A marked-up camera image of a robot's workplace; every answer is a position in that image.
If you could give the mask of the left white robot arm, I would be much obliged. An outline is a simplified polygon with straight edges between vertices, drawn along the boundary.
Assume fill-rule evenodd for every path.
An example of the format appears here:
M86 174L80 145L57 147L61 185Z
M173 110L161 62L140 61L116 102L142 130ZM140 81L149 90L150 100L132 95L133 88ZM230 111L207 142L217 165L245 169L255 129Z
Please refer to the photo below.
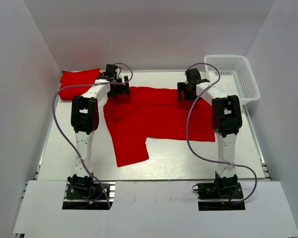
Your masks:
M76 156L74 174L78 177L93 178L87 165L91 161L92 140L99 126L98 103L104 96L117 97L130 94L128 76L121 76L124 63L107 64L92 86L82 95L72 99L71 125L75 132Z

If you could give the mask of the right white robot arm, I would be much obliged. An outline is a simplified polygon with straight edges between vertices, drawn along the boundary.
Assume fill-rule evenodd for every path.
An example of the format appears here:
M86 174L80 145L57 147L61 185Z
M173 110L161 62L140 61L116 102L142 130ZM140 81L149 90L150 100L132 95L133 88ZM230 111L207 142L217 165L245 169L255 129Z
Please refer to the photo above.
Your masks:
M217 196L225 198L237 186L234 155L237 134L242 126L239 97L225 94L214 87L214 83L202 79L197 68L187 69L185 75L186 82L177 84L178 100L182 100L182 92L185 96L189 95L190 97L193 97L194 92L196 93L195 101L190 108L186 121L187 145L192 150L189 141L189 121L195 104L199 99L203 99L211 106L211 125L218 142L218 159L214 161L201 156L199 158L207 162L217 163L214 191Z

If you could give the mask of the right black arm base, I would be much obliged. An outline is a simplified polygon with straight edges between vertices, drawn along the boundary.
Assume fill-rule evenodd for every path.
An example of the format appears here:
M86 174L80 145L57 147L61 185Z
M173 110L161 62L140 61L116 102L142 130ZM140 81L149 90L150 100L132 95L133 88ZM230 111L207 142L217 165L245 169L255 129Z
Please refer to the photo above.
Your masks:
M219 193L213 182L197 183L192 186L197 193L199 211L242 211L245 210L244 202L236 204L243 199L241 184L238 182L235 188L230 188Z

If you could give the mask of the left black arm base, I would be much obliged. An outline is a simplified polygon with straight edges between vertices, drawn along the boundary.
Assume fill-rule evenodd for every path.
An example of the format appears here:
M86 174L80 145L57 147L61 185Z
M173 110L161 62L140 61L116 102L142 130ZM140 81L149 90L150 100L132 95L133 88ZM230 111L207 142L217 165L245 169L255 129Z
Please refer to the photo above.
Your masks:
M67 178L63 210L109 210L115 196L115 183L98 183L93 177Z

